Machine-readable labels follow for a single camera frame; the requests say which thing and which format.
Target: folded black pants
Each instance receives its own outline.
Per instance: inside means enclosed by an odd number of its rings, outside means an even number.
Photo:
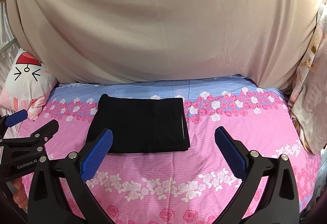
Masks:
[[[181,98],[126,99],[103,94],[86,143],[104,128],[113,134],[109,153],[174,152],[190,147]]]

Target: beige cloth backdrop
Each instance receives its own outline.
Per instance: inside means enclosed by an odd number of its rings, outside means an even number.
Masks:
[[[7,0],[21,46],[62,83],[241,74],[286,89],[324,0]]]

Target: blue textured pad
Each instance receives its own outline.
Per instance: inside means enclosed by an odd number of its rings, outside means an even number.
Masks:
[[[236,178],[246,179],[246,160],[238,151],[231,137],[218,127],[215,131],[215,142],[223,154],[228,166]]]
[[[16,124],[19,124],[20,122],[27,119],[27,111],[26,110],[20,110],[12,115],[9,115],[4,122],[5,126],[13,127]]]
[[[94,177],[108,150],[111,148],[112,140],[112,132],[108,129],[82,161],[80,175],[84,183]]]

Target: black folded cloth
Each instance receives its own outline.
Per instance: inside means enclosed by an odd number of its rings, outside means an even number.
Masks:
[[[108,153],[174,152],[190,147],[181,98],[127,99],[103,94],[86,143],[104,128],[113,134]]]

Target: pillow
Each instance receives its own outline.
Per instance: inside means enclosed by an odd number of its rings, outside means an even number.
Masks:
[[[15,111],[25,109],[28,118],[36,120],[56,83],[43,63],[20,49],[0,94],[0,106]]]

